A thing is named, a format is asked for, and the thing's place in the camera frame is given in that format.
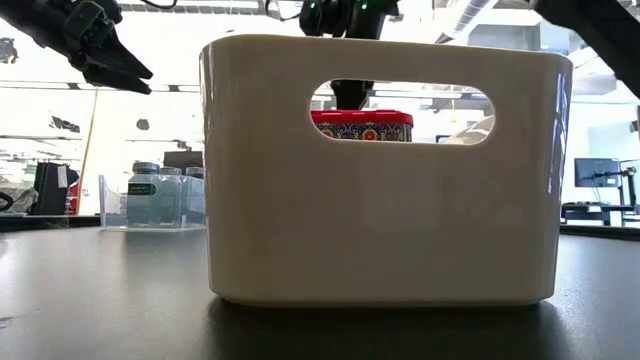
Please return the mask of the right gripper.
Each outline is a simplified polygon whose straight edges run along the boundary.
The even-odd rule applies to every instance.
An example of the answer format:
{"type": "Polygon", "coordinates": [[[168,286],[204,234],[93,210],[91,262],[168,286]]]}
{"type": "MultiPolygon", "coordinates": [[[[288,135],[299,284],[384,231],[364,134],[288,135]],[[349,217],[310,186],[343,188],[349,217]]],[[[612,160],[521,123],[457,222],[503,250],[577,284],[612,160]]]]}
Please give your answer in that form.
{"type": "MultiPolygon", "coordinates": [[[[385,19],[400,15],[399,0],[304,0],[299,27],[306,36],[379,39],[385,19]]],[[[338,79],[331,81],[338,110],[361,110],[374,82],[338,79]]]]}

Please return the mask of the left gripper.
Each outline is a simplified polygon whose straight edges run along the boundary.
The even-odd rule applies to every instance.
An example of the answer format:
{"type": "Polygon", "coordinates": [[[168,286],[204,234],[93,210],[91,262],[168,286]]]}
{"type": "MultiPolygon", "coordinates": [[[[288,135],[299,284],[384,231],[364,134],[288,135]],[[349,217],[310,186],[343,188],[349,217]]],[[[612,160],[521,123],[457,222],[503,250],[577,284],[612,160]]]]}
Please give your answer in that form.
{"type": "Polygon", "coordinates": [[[149,94],[153,73],[119,40],[115,25],[122,20],[116,0],[49,0],[58,14],[63,51],[69,63],[84,70],[97,87],[149,94]]]}

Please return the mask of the red smoked paprika tin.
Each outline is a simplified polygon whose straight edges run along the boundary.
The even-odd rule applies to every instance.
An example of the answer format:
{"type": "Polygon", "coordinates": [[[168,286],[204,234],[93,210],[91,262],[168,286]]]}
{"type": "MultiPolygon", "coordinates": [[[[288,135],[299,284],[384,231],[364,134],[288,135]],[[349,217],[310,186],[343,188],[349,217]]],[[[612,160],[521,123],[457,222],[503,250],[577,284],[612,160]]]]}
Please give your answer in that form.
{"type": "Polygon", "coordinates": [[[395,110],[314,110],[316,128],[336,139],[411,142],[413,117],[395,110]]]}

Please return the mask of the green-lid glass spice jar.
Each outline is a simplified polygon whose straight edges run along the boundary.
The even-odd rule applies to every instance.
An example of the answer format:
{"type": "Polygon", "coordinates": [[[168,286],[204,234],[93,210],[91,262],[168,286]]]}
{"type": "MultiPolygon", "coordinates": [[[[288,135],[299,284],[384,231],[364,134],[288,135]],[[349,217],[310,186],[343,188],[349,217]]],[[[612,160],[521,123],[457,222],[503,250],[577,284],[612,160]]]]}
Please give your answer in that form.
{"type": "Polygon", "coordinates": [[[201,227],[205,225],[205,192],[204,169],[202,167],[187,167],[184,183],[186,196],[184,208],[186,223],[189,227],[201,227]]]}
{"type": "Polygon", "coordinates": [[[181,170],[175,167],[160,169],[159,220],[162,226],[177,228],[181,223],[181,170]]]}

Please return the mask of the glass jars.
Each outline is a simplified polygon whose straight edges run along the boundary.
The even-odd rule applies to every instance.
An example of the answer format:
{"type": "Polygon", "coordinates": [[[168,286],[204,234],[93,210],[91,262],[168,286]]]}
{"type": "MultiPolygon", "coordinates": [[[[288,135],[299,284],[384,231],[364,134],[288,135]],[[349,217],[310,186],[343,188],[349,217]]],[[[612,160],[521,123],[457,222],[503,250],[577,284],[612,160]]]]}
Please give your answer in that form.
{"type": "Polygon", "coordinates": [[[127,183],[126,219],[129,228],[140,228],[156,222],[155,195],[160,186],[160,167],[151,162],[135,162],[127,183]]]}

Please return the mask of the black box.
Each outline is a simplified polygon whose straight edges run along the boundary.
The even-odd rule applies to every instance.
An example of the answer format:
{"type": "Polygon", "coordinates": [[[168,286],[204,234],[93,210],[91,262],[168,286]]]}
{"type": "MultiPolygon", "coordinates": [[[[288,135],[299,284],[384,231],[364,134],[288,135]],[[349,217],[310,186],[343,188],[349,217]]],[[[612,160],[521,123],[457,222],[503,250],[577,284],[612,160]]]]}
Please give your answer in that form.
{"type": "Polygon", "coordinates": [[[164,167],[180,168],[185,172],[188,167],[202,167],[203,153],[201,151],[167,151],[163,158],[164,167]]]}

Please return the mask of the white plastic bin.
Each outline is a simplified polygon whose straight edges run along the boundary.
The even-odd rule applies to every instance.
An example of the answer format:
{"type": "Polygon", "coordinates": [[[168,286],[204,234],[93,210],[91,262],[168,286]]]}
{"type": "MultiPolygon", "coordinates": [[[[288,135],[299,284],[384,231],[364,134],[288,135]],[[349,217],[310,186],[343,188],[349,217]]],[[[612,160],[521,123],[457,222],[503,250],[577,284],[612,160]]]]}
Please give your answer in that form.
{"type": "Polygon", "coordinates": [[[205,46],[209,279],[251,306],[529,305],[554,291],[572,62],[553,53],[234,35],[205,46]],[[334,79],[467,85],[472,145],[338,140],[334,79]]]}

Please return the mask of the black bag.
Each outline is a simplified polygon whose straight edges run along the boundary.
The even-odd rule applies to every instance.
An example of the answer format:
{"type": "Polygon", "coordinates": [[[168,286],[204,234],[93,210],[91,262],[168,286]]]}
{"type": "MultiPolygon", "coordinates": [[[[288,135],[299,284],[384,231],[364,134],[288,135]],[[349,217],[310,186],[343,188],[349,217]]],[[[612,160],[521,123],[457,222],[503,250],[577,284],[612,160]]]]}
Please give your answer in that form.
{"type": "Polygon", "coordinates": [[[68,165],[52,162],[37,164],[33,188],[38,194],[31,206],[31,215],[64,215],[71,185],[79,180],[79,174],[68,165]]]}

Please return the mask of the clear plastic bin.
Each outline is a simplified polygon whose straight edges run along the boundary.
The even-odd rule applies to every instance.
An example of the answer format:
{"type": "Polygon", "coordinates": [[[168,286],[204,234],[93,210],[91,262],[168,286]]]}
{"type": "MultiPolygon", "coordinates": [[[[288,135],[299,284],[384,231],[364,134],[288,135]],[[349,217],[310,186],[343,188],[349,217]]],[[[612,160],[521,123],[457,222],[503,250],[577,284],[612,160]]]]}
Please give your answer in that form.
{"type": "Polygon", "coordinates": [[[182,200],[181,200],[181,223],[177,228],[171,228],[162,226],[159,220],[159,210],[160,210],[160,201],[159,201],[159,193],[161,188],[161,175],[160,177],[160,186],[155,195],[155,206],[154,215],[156,216],[157,221],[153,222],[151,225],[140,228],[129,228],[127,226],[126,219],[126,199],[127,199],[127,183],[129,181],[120,181],[117,182],[109,177],[101,175],[99,177],[99,194],[100,194],[100,220],[101,227],[105,230],[113,230],[113,231],[142,231],[142,232],[182,232],[188,230],[199,230],[206,227],[206,216],[205,216],[205,225],[201,227],[189,227],[186,223],[186,215],[184,208],[184,200],[186,196],[186,191],[184,189],[184,183],[186,180],[186,176],[181,175],[182,182],[182,200]]]}

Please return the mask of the white cloth pile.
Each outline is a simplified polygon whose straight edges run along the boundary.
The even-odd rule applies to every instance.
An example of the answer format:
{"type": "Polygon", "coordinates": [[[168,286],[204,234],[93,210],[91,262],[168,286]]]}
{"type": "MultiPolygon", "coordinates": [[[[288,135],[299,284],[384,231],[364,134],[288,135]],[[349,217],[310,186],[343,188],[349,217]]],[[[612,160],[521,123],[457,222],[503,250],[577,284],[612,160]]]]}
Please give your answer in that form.
{"type": "Polygon", "coordinates": [[[0,213],[26,214],[38,201],[39,194],[30,187],[0,187],[0,213]]]}

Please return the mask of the black computer monitor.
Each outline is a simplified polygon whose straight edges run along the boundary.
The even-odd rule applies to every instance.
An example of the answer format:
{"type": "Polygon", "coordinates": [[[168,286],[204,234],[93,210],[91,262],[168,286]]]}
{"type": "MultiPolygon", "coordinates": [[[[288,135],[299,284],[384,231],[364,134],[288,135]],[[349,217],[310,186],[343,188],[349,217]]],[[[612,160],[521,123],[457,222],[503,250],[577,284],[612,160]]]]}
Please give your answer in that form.
{"type": "Polygon", "coordinates": [[[575,158],[574,185],[585,188],[617,188],[620,165],[615,158],[575,158]]]}

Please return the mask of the black office desk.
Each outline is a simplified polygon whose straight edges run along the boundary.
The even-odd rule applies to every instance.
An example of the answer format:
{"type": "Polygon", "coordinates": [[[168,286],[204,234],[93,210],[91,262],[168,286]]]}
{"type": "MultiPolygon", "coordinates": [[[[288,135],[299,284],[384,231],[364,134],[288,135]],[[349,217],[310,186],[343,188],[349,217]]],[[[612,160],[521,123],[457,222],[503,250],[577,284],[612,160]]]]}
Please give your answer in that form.
{"type": "Polygon", "coordinates": [[[618,212],[621,215],[621,224],[637,222],[637,219],[628,218],[628,215],[640,216],[640,205],[612,205],[596,202],[564,203],[561,206],[560,222],[567,224],[569,221],[599,221],[603,226],[611,225],[611,214],[618,212]]]}

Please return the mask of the black monitor stand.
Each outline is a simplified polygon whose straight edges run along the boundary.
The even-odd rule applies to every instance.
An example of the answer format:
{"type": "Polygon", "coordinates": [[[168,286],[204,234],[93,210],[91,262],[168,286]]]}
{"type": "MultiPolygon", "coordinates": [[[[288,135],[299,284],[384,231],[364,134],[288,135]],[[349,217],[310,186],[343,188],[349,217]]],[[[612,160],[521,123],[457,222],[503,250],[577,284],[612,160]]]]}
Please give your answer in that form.
{"type": "Polygon", "coordinates": [[[637,195],[636,195],[636,190],[635,190],[635,183],[634,183],[634,176],[636,174],[636,169],[634,167],[628,167],[624,170],[620,170],[617,172],[596,172],[592,179],[599,179],[599,178],[611,178],[614,176],[621,176],[621,177],[626,177],[627,178],[627,184],[628,184],[628,193],[629,193],[629,201],[630,201],[630,206],[635,207],[637,205],[637,195]]]}

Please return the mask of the white ceiling duct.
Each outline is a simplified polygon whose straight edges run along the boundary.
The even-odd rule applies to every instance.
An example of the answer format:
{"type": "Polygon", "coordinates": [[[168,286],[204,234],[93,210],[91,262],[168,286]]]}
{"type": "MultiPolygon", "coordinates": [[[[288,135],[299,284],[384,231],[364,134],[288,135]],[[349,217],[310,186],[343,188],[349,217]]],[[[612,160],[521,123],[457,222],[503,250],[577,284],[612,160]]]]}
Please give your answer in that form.
{"type": "Polygon", "coordinates": [[[468,35],[479,21],[479,16],[492,9],[499,0],[447,0],[445,9],[449,18],[445,21],[436,44],[445,44],[468,35]]]}

